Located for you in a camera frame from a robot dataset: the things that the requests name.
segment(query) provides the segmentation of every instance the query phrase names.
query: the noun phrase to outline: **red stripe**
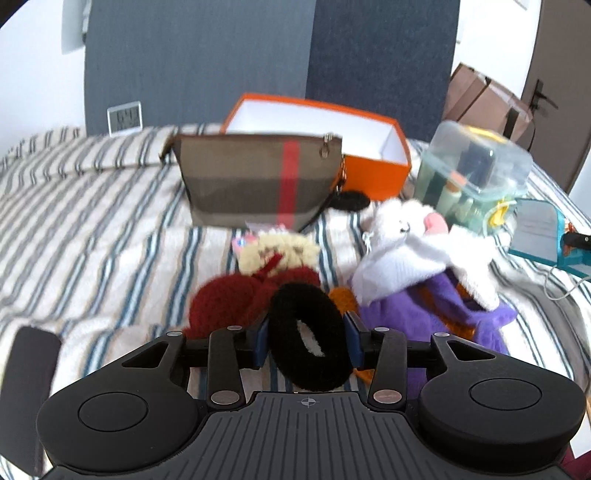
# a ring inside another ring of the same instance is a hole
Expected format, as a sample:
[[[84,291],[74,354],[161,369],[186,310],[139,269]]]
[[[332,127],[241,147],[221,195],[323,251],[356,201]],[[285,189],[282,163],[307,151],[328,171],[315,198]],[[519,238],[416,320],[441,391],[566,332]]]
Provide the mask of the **red stripe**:
[[[298,171],[300,169],[300,143],[289,141],[283,143],[283,166],[281,169],[279,208],[277,223],[293,228],[296,212]]]

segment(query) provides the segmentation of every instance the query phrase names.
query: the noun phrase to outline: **purple fabric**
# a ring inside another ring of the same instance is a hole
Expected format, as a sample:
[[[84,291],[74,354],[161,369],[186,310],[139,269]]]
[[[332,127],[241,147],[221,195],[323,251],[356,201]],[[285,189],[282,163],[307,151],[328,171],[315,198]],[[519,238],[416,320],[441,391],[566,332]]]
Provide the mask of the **purple fabric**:
[[[474,300],[463,300],[456,290],[457,280],[450,271],[384,299],[359,308],[363,324],[373,329],[388,327],[404,332],[409,340],[428,342],[435,332],[449,332],[439,317],[429,311],[419,295],[420,287],[427,287],[433,302],[448,319],[476,327],[473,342],[490,350],[507,353],[499,329],[513,321],[517,314],[505,303],[492,312],[482,310]],[[424,369],[408,369],[408,398],[417,398],[427,382]]]

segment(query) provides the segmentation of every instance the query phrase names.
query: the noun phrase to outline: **striped bedsheet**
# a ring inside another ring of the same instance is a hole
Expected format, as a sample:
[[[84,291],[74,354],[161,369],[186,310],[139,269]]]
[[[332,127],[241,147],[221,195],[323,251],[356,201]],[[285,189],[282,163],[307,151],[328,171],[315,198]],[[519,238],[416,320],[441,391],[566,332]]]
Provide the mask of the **striped bedsheet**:
[[[189,205],[174,156],[158,155],[174,127],[147,128],[128,137],[86,137],[63,128],[27,139],[0,160],[0,382],[17,330],[36,326],[58,334],[62,349],[51,392],[145,342],[186,324],[191,295],[209,279],[236,269],[230,243],[241,232],[192,228]],[[183,132],[215,132],[187,125]],[[413,174],[418,153],[410,142]],[[535,170],[530,195],[557,204],[584,230],[589,221],[553,182]],[[363,253],[361,213],[327,211],[311,234],[321,245],[325,289],[343,284]],[[509,244],[511,224],[496,240]],[[519,312],[502,331],[512,355],[566,375],[589,390],[591,291],[547,300],[546,267],[510,257],[499,248],[492,278],[502,298]],[[570,288],[561,272],[551,291]],[[292,391],[268,359],[261,371],[242,371],[247,396],[256,390]],[[203,398],[205,377],[191,372],[189,391]],[[365,387],[354,376],[342,390]],[[28,475],[0,458],[0,475]]]

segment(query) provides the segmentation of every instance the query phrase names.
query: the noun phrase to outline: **door handle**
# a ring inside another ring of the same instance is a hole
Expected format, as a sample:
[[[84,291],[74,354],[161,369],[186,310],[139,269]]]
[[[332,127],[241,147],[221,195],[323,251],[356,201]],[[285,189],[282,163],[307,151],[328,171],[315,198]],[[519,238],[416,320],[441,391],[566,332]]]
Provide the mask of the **door handle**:
[[[556,104],[556,102],[553,101],[550,97],[548,97],[545,93],[542,93],[542,88],[544,88],[544,82],[542,82],[542,80],[538,80],[535,83],[535,90],[531,98],[530,109],[532,111],[539,109],[540,106],[538,104],[538,101],[544,100],[548,102],[553,108],[558,110],[558,105]]]

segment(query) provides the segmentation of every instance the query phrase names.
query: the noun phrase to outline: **white plush toy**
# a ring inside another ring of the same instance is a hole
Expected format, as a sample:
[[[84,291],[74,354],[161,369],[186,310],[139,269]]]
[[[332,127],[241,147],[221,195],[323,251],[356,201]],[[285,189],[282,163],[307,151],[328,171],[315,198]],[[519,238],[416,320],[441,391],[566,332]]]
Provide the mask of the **white plush toy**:
[[[360,305],[383,299],[451,268],[466,291],[485,310],[499,306],[488,265],[491,238],[445,220],[417,200],[389,199],[376,207],[364,240],[367,254],[350,284]]]

